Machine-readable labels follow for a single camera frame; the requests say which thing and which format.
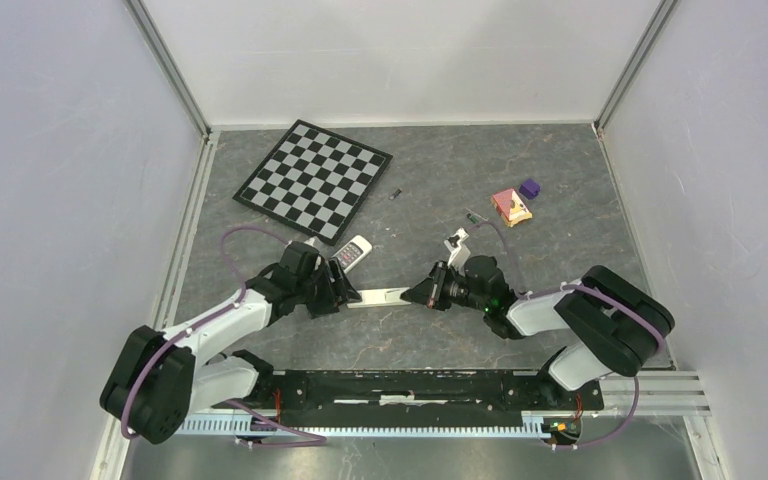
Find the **short white remote control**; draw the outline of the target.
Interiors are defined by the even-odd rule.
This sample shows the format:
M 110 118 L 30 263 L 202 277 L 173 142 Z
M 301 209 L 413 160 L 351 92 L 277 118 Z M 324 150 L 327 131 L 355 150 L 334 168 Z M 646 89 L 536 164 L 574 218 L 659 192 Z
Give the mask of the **short white remote control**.
M 332 255 L 344 272 L 350 272 L 373 250 L 372 244 L 363 236 L 355 235 Z

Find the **long white remote control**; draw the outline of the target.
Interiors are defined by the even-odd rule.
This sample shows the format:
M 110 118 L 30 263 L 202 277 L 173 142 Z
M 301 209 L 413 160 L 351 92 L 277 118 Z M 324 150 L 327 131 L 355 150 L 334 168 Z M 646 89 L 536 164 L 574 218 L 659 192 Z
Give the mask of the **long white remote control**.
M 401 298 L 402 294 L 407 290 L 408 287 L 359 290 L 360 299 L 350 301 L 347 307 L 349 309 L 360 309 L 409 305 L 409 301 Z

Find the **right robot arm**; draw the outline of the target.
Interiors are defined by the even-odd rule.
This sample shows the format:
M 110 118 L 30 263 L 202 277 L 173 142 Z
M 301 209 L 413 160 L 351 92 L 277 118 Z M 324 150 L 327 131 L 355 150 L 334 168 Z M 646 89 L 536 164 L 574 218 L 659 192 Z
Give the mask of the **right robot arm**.
M 675 327 L 666 307 L 602 265 L 554 289 L 517 294 L 494 257 L 476 255 L 460 269 L 436 263 L 400 298 L 438 311 L 477 310 L 503 339 L 572 332 L 575 342 L 550 358 L 537 382 L 540 400 L 551 408 L 566 406 L 591 380 L 636 376 Z

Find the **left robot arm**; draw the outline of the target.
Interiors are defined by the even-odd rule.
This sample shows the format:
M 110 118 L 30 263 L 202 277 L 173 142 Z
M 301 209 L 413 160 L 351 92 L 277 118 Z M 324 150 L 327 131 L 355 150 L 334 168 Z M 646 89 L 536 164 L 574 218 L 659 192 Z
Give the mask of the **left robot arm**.
M 217 355 L 299 305 L 317 318 L 361 299 L 338 261 L 292 241 L 278 262 L 208 311 L 167 331 L 133 330 L 102 388 L 100 406 L 119 420 L 123 436 L 152 444 L 169 439 L 188 415 L 214 405 L 241 399 L 262 407 L 273 397 L 273 379 L 245 357 Z

